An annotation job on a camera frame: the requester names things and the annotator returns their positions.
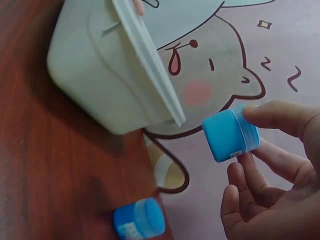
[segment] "sparkle symbol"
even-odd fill
[[[267,22],[267,21],[260,20],[257,26],[258,26],[259,28],[265,28],[265,29],[270,30],[271,25],[272,25],[271,22]]]

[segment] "blue lid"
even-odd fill
[[[245,104],[232,109],[234,116],[239,124],[245,142],[245,151],[250,152],[260,146],[260,135],[258,128],[247,122],[242,115]]]
[[[166,230],[164,213],[158,202],[153,197],[146,200],[145,211],[149,219],[150,227],[154,234],[163,234]]]
[[[136,204],[136,223],[146,238],[162,235],[166,230],[164,213],[153,197],[138,201]]]

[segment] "cartoon character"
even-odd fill
[[[228,2],[232,1],[223,2],[220,8]],[[145,141],[161,191],[178,193],[189,184],[188,171],[183,159],[167,150],[164,141],[192,138],[202,130],[204,118],[228,108],[234,99],[260,99],[266,91],[259,77],[247,68],[246,52],[237,30],[216,14],[158,52],[171,77],[186,122],[180,128],[173,122],[149,126],[145,130]]]
[[[221,8],[244,7],[274,0],[143,0],[143,20],[157,48],[202,25]]]

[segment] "container lid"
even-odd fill
[[[232,109],[233,114],[239,124],[245,142],[245,151],[250,152],[260,146],[260,135],[258,128],[247,122],[242,115],[245,104]]]
[[[136,221],[146,238],[162,235],[166,230],[164,213],[153,197],[140,200],[136,204]]]
[[[142,67],[163,99],[172,118],[178,126],[181,126],[186,121],[184,111],[156,46],[142,18],[136,13],[133,1],[112,0],[112,2]]]

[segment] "label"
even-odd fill
[[[230,157],[233,159],[233,158],[235,158],[237,156],[240,156],[241,154],[242,154],[242,150],[239,150],[239,151],[236,151],[234,153],[231,153]]]
[[[145,239],[138,231],[134,222],[129,222],[117,227],[119,234],[125,240],[143,240]]]

